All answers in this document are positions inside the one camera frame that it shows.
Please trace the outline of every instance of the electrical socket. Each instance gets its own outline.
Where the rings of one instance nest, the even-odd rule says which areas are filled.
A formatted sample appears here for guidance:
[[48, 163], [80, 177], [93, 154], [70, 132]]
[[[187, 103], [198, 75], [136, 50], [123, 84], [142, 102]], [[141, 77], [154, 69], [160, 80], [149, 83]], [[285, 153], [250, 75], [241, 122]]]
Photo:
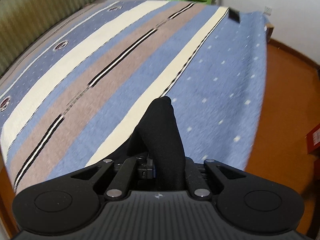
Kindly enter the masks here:
[[264, 12], [263, 12], [263, 14], [266, 14], [266, 15], [271, 15], [271, 12], [272, 12], [272, 8], [271, 7], [267, 7], [267, 6], [265, 6], [264, 7]]

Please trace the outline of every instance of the black fabric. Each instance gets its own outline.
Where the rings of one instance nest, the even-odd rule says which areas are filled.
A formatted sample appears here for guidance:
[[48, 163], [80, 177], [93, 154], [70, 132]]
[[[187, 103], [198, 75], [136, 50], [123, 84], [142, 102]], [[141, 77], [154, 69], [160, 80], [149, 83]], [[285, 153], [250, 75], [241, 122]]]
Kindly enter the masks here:
[[185, 154], [169, 97], [153, 100], [130, 138], [108, 158], [118, 164], [148, 154], [155, 163], [158, 190], [185, 188]]

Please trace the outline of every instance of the bed sheet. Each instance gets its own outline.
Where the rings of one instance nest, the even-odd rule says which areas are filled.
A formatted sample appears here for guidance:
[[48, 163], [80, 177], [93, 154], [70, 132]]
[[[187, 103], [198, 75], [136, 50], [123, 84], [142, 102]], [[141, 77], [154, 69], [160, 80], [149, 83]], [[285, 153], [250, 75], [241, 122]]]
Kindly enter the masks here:
[[244, 169], [266, 76], [265, 18], [178, 1], [97, 2], [55, 26], [0, 80], [1, 150], [14, 190], [119, 147], [157, 97], [185, 154]]

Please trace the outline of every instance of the white star pattern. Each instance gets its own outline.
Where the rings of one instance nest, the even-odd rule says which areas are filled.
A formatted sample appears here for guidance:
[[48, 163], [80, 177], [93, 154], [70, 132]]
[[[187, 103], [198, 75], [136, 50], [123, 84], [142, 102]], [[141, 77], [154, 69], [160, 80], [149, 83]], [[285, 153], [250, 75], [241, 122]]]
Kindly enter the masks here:
[[237, 135], [237, 136], [233, 139], [233, 141], [234, 141], [234, 142], [238, 142], [238, 141], [240, 140], [240, 138], [241, 138], [241, 137], [240, 137], [239, 135]]

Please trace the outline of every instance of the wooden floor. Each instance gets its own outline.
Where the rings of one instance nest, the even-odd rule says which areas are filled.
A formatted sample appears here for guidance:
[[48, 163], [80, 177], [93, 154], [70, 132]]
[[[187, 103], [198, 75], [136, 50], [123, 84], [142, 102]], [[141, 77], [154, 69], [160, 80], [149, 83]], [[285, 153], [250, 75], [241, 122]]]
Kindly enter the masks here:
[[306, 234], [315, 205], [313, 162], [306, 134], [320, 123], [320, 80], [316, 70], [268, 45], [267, 82], [258, 131], [246, 171], [302, 194]]

